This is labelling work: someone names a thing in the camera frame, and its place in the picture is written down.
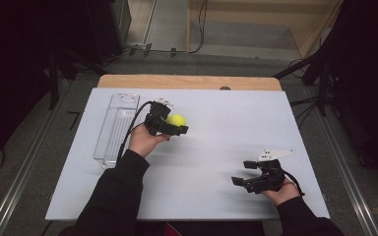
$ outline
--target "yellow ball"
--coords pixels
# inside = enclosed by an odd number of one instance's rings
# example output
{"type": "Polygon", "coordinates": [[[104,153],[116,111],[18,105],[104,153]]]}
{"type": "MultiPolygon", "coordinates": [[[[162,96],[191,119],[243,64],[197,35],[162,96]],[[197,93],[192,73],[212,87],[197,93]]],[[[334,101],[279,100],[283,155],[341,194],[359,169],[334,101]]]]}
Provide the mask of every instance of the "yellow ball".
{"type": "Polygon", "coordinates": [[[186,126],[185,118],[179,114],[169,115],[165,122],[174,126],[186,126]]]}

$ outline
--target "clear plastic container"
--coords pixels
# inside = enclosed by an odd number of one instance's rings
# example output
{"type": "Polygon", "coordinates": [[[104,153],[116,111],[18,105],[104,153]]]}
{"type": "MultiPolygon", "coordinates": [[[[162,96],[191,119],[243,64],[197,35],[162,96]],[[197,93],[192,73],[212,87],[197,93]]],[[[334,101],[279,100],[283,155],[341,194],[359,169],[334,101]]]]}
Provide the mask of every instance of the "clear plastic container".
{"type": "Polygon", "coordinates": [[[137,94],[116,93],[112,96],[94,150],[94,158],[103,168],[115,167],[119,148],[137,112],[139,101],[137,94]]]}

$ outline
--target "black sleeve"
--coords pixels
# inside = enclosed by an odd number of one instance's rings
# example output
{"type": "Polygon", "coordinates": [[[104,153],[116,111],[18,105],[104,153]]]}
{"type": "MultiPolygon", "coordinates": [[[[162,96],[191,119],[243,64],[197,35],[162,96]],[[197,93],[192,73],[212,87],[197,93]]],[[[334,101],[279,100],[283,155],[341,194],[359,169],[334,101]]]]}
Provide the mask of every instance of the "black sleeve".
{"type": "Polygon", "coordinates": [[[100,176],[73,235],[134,235],[143,192],[145,159],[127,149],[115,168],[100,176]]]}
{"type": "Polygon", "coordinates": [[[317,217],[301,197],[291,199],[278,206],[283,236],[341,236],[344,235],[330,219],[317,217]]]}

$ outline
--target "white tabletop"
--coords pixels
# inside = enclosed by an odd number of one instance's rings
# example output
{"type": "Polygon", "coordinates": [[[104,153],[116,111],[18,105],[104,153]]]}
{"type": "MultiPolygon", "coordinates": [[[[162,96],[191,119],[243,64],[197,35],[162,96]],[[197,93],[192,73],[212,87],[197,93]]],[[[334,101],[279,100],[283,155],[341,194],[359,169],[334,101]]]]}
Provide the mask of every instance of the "white tabletop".
{"type": "MultiPolygon", "coordinates": [[[[317,216],[329,217],[305,146],[283,91],[94,88],[66,159],[46,219],[75,220],[103,172],[93,154],[114,93],[136,93],[140,104],[159,97],[186,118],[187,135],[172,137],[147,158],[138,219],[262,220],[278,218],[262,195],[233,186],[231,176],[252,178],[244,160],[263,149],[294,150],[280,159],[317,216]]],[[[144,120],[145,112],[140,116],[144,120]]]]}

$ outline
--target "table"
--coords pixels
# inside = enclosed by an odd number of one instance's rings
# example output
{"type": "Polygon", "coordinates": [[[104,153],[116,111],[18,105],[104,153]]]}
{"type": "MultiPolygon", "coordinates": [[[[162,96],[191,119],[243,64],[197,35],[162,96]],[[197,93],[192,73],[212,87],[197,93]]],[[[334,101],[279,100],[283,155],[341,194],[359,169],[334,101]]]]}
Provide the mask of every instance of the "table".
{"type": "Polygon", "coordinates": [[[301,183],[306,193],[304,200],[316,215],[329,217],[278,80],[107,75],[100,79],[88,101],[46,219],[75,220],[88,201],[103,172],[92,157],[97,134],[107,103],[117,92],[138,93],[142,102],[167,95],[175,102],[172,113],[184,114],[189,126],[187,135],[172,137],[148,157],[151,167],[144,178],[138,219],[278,218],[269,200],[261,195],[247,194],[243,188],[233,186],[230,179],[231,176],[257,176],[257,170],[244,169],[242,161],[255,160],[261,148],[295,151],[292,156],[281,159],[283,168],[301,183]],[[218,90],[221,87],[239,90],[218,90]],[[228,108],[233,107],[236,109],[228,113],[228,108]],[[239,122],[246,118],[251,123],[239,122]]]}

